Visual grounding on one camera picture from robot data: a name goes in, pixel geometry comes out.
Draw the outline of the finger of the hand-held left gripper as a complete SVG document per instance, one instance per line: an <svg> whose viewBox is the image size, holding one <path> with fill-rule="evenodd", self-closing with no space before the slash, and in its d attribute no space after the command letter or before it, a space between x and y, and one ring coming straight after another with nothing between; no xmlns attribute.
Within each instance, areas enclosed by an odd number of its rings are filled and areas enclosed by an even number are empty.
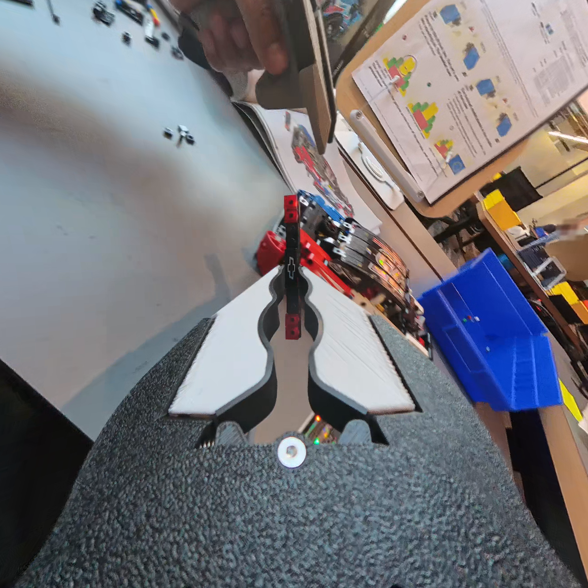
<svg viewBox="0 0 588 588"><path fill-rule="evenodd" d="M305 110L318 152L325 154L334 139L334 85L328 62L279 76L264 72L256 83L255 95L265 109Z"/></svg>
<svg viewBox="0 0 588 588"><path fill-rule="evenodd" d="M282 14L289 52L287 107L306 111L316 143L331 143L337 109L320 2L283 1Z"/></svg>

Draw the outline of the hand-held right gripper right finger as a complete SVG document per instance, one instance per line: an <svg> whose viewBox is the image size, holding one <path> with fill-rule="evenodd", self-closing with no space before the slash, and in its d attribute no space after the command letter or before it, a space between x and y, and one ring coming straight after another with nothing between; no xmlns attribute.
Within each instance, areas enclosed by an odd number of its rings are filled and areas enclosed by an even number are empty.
<svg viewBox="0 0 588 588"><path fill-rule="evenodd" d="M353 420L379 432L377 417L415 412L416 402L367 312L307 268L300 278L306 284L304 327L313 341L312 410L339 432Z"/></svg>

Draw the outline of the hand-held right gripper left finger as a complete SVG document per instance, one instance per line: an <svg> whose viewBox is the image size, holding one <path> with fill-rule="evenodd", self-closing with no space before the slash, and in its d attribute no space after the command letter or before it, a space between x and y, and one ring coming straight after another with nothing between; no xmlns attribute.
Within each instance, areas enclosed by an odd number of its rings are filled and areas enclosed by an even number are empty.
<svg viewBox="0 0 588 588"><path fill-rule="evenodd" d="M170 417L253 430L277 398L271 340L280 327L283 267L277 266L212 318L168 408Z"/></svg>

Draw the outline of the black and red brick strip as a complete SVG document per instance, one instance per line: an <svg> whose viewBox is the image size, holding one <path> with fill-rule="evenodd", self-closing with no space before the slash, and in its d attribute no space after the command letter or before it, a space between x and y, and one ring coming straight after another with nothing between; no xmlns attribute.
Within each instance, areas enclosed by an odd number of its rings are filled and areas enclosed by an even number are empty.
<svg viewBox="0 0 588 588"><path fill-rule="evenodd" d="M300 338L300 208L297 195L284 197L285 253L283 277L286 296L285 337L290 341Z"/></svg>

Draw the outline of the grey desk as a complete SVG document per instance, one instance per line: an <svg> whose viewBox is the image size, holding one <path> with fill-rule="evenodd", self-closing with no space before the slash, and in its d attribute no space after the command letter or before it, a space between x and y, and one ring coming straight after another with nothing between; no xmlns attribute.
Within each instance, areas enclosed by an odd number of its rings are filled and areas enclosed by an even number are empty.
<svg viewBox="0 0 588 588"><path fill-rule="evenodd" d="M1 359L96 439L257 280L288 188L210 75L171 55L161 11L155 49L93 3L53 1L57 26L45 1L1 1Z"/></svg>

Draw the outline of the person's left hand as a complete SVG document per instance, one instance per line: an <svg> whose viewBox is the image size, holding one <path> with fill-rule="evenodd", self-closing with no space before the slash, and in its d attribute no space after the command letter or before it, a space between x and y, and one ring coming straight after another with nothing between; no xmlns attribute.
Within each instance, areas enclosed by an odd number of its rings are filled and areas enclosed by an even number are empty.
<svg viewBox="0 0 588 588"><path fill-rule="evenodd" d="M192 15L201 4L206 24L195 32L201 62L222 74L266 70L282 74L289 56L272 1L171 1L180 13Z"/></svg>

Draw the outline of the black toy set box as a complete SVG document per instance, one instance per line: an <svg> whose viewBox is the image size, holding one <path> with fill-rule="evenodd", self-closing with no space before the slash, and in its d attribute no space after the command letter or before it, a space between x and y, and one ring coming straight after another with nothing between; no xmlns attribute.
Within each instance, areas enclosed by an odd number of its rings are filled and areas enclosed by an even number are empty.
<svg viewBox="0 0 588 588"><path fill-rule="evenodd" d="M383 24L395 1L321 1L334 81Z"/></svg>

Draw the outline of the open instruction booklet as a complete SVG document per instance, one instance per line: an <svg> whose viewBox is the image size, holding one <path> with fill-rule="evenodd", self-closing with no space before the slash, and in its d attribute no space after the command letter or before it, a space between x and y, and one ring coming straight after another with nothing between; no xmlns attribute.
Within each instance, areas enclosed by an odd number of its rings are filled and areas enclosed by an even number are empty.
<svg viewBox="0 0 588 588"><path fill-rule="evenodd" d="M318 195L343 215L353 217L378 234L380 219L353 186L335 143L320 154L306 114L267 110L249 102L234 102L254 124L291 193L300 190Z"/></svg>

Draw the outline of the black plate brick assembly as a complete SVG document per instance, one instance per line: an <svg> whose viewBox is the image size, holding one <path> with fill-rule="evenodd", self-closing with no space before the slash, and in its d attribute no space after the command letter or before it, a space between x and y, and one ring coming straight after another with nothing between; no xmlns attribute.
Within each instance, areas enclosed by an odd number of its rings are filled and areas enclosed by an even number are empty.
<svg viewBox="0 0 588 588"><path fill-rule="evenodd" d="M136 22L140 26L143 26L144 14L143 11L131 5L128 1L114 1L115 8L122 14Z"/></svg>

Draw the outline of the blue plastic bin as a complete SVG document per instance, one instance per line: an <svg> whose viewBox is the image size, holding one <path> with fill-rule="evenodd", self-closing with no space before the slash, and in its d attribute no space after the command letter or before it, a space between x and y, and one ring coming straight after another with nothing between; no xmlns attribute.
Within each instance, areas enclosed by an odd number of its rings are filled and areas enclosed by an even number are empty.
<svg viewBox="0 0 588 588"><path fill-rule="evenodd" d="M472 401L500 412L563 404L548 329L492 250L418 301Z"/></svg>

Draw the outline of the yellow storage bin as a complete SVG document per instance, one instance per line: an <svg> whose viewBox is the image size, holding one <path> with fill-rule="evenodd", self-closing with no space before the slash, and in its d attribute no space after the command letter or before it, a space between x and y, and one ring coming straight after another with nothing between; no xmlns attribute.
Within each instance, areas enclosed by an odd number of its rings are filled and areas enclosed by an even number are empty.
<svg viewBox="0 0 588 588"><path fill-rule="evenodd" d="M522 225L518 214L512 210L500 190L495 189L490 192L481 203L501 231L505 232L515 226Z"/></svg>

